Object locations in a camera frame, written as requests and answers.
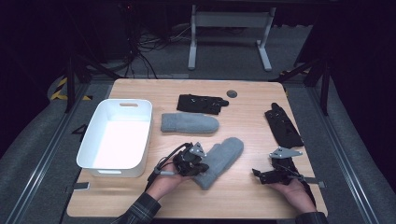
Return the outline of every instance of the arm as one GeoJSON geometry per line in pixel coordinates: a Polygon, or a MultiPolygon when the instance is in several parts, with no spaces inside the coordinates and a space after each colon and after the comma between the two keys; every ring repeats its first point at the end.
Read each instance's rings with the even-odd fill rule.
{"type": "Polygon", "coordinates": [[[268,184],[282,193],[288,202],[295,207],[300,215],[296,218],[297,224],[327,224],[323,213],[318,212],[311,198],[305,192],[304,185],[297,179],[292,179],[288,185],[268,184]]]}
{"type": "MultiPolygon", "coordinates": [[[[173,164],[168,164],[163,169],[165,171],[176,171],[173,164]]],[[[148,190],[143,192],[131,207],[112,224],[149,224],[161,208],[158,201],[188,179],[191,178],[181,175],[157,176],[148,190]]]]}

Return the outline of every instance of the person's right hand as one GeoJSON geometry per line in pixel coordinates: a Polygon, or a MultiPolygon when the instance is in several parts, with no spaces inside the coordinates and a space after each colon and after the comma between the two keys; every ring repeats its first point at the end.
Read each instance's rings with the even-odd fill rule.
{"type": "Polygon", "coordinates": [[[280,183],[268,184],[273,189],[282,193],[288,202],[300,213],[317,212],[317,208],[312,203],[311,198],[305,192],[304,185],[297,179],[292,179],[288,185],[280,183]]]}

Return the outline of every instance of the round black object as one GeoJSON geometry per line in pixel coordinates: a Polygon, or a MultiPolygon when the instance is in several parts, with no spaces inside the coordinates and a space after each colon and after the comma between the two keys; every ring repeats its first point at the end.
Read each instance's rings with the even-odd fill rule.
{"type": "Polygon", "coordinates": [[[238,95],[238,93],[236,93],[236,91],[227,91],[227,95],[230,98],[235,98],[238,95]]]}

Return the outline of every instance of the person's left hand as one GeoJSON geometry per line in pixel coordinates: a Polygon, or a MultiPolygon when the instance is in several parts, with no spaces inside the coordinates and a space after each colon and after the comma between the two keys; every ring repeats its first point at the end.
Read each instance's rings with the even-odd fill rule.
{"type": "MultiPolygon", "coordinates": [[[[164,171],[177,173],[176,167],[173,163],[167,164],[163,167],[164,171]]],[[[179,184],[191,179],[191,176],[182,175],[158,175],[152,185],[146,190],[153,199],[159,201],[164,195],[172,192],[179,184]]]]}

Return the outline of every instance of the gray mitten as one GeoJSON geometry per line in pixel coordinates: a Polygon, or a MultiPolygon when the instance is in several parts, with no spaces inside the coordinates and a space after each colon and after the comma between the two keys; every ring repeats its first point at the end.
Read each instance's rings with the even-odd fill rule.
{"type": "Polygon", "coordinates": [[[217,119],[197,113],[163,114],[163,133],[214,133],[219,128],[217,119]]]}
{"type": "Polygon", "coordinates": [[[193,178],[195,183],[202,189],[209,189],[215,180],[238,159],[244,150],[244,143],[238,138],[231,137],[224,140],[222,144],[215,144],[206,157],[202,158],[202,163],[209,166],[204,175],[197,175],[193,178]]]}

